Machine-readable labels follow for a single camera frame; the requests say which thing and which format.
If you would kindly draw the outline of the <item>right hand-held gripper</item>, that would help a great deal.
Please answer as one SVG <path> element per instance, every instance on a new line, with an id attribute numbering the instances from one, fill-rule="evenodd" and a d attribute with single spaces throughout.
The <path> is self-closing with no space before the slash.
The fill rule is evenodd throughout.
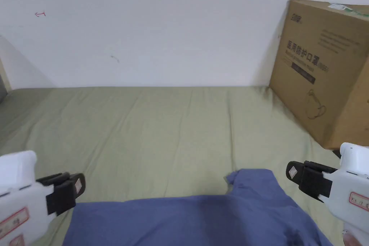
<path id="1" fill-rule="evenodd" d="M 316 162 L 291 161 L 286 177 L 310 197 L 323 202 L 361 245 L 369 244 L 368 147 L 352 143 L 340 146 L 338 169 Z"/>

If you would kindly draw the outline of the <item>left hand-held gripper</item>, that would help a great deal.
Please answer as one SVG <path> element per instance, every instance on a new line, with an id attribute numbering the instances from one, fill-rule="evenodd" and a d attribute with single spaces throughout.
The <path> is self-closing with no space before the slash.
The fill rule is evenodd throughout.
<path id="1" fill-rule="evenodd" d="M 52 220 L 76 206 L 86 189 L 83 173 L 35 178 L 37 156 L 22 151 L 0 158 L 0 244 L 28 246 L 40 239 Z"/>

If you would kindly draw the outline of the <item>person's right hand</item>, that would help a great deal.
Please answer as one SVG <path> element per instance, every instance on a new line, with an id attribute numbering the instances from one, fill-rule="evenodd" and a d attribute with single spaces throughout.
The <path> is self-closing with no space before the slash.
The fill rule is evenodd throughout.
<path id="1" fill-rule="evenodd" d="M 362 246 L 350 232 L 343 233 L 343 243 L 345 246 Z"/>

